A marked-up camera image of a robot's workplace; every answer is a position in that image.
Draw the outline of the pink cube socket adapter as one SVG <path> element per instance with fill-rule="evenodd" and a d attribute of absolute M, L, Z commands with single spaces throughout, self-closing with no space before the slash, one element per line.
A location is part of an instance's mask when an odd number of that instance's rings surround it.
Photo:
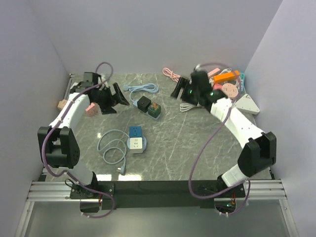
<path fill-rule="evenodd" d="M 97 105 L 95 103 L 91 103 L 86 109 L 85 109 L 85 113 L 92 117 L 96 114 L 98 114 L 98 108 Z"/>

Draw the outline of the orange power strip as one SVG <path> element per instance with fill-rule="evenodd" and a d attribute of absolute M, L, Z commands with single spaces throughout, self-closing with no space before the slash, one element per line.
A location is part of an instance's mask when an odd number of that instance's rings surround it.
<path fill-rule="evenodd" d="M 228 73 L 224 73 L 224 74 L 220 74 L 220 75 L 216 75 L 213 77 L 213 82 L 215 84 L 217 83 L 224 83 L 226 81 L 231 81 L 231 80 L 236 80 L 238 79 L 238 77 L 240 76 L 240 73 L 238 70 L 236 71 L 231 71 Z"/>

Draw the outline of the pink round power strip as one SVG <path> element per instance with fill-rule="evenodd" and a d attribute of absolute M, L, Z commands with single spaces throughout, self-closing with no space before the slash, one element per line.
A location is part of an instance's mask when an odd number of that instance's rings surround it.
<path fill-rule="evenodd" d="M 221 87 L 221 90 L 230 98 L 235 99 L 238 95 L 243 92 L 243 78 L 238 76 L 237 79 L 225 81 Z"/>

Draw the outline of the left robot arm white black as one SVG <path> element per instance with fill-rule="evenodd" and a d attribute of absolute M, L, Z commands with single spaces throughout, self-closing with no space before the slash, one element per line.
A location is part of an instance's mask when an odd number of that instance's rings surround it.
<path fill-rule="evenodd" d="M 94 198 L 99 192 L 94 172 L 79 160 L 80 149 L 74 135 L 79 120 L 92 103 L 97 104 L 102 114 L 115 114 L 117 104 L 129 105 L 119 85 L 108 84 L 108 79 L 94 72 L 85 72 L 83 80 L 69 90 L 66 105 L 57 118 L 48 126 L 38 129 L 41 160 L 54 177 L 67 174 L 76 183 L 82 184 L 81 192 Z"/>

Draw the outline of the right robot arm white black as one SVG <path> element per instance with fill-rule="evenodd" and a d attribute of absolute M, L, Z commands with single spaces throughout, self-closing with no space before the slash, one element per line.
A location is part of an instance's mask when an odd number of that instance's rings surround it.
<path fill-rule="evenodd" d="M 242 148 L 237 164 L 219 176 L 220 196 L 228 197 L 236 184 L 275 164 L 276 136 L 248 120 L 222 90 L 214 90 L 207 72 L 193 71 L 190 79 L 180 77 L 171 96 L 204 107 L 235 136 Z"/>

